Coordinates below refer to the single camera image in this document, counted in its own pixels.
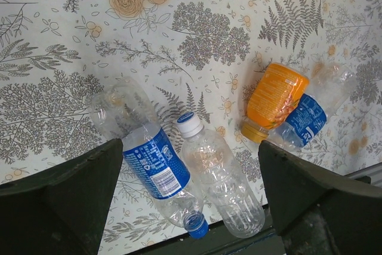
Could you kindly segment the orange label plastic bottle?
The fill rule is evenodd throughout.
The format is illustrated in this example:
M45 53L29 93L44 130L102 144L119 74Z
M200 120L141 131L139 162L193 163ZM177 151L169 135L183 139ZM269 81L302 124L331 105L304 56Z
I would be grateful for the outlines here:
M268 138L297 107L309 78L284 64L271 63L251 94L241 133L254 143Z

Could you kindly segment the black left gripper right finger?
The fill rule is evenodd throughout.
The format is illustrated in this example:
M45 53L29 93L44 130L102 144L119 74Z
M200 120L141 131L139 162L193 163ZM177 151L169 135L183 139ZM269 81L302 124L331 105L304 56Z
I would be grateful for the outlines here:
M268 141L258 158L286 254L381 254L381 164L342 176Z

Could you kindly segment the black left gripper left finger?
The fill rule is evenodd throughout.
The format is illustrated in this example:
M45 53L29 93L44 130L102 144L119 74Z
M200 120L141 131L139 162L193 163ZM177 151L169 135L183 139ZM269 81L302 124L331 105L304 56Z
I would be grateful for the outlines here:
M97 254L122 165L110 140L1 185L1 254Z

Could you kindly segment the crushed blue label bottle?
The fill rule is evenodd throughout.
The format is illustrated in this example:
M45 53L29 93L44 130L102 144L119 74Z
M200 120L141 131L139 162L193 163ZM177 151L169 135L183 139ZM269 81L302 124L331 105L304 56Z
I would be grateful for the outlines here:
M267 141L289 152L305 147L355 88L356 76L346 65L324 66L311 79L297 107L270 131Z

